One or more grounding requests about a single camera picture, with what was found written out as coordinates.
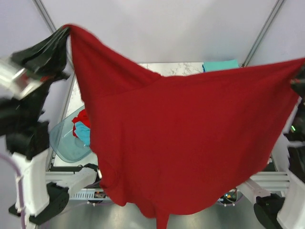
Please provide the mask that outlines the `red t-shirt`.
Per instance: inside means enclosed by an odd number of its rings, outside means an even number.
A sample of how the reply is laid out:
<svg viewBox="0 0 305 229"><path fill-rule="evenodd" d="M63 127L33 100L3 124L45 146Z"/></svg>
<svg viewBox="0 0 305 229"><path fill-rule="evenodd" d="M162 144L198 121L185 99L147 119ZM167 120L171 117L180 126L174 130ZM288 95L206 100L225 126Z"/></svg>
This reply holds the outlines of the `red t-shirt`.
<svg viewBox="0 0 305 229"><path fill-rule="evenodd" d="M304 59L164 77L69 24L101 187L167 227L262 171L299 96Z"/></svg>

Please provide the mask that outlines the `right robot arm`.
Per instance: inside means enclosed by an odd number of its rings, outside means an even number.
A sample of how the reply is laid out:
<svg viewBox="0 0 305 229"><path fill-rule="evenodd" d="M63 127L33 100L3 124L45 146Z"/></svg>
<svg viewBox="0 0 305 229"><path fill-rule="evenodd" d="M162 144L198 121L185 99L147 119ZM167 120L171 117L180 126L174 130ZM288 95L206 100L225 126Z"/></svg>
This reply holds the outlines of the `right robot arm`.
<svg viewBox="0 0 305 229"><path fill-rule="evenodd" d="M304 98L298 101L272 150L275 171L260 172L237 187L266 229L305 227L305 141L286 138L296 127L305 132L305 118L295 118L304 102Z"/></svg>

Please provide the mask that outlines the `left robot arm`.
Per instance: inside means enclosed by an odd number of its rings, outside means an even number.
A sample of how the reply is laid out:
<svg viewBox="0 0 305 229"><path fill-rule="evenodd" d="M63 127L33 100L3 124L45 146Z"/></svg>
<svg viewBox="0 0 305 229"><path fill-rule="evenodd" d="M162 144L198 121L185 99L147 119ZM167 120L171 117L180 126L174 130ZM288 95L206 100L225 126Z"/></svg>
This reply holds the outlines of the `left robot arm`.
<svg viewBox="0 0 305 229"><path fill-rule="evenodd" d="M44 224L65 209L71 196L105 181L93 164L64 180L46 181L49 123L39 118L50 86L69 78L64 71L69 34L68 26L60 27L47 39L0 60L0 84L13 94L0 100L0 134L9 152L1 159L15 170L17 198L9 213L20 218L24 229Z"/></svg>

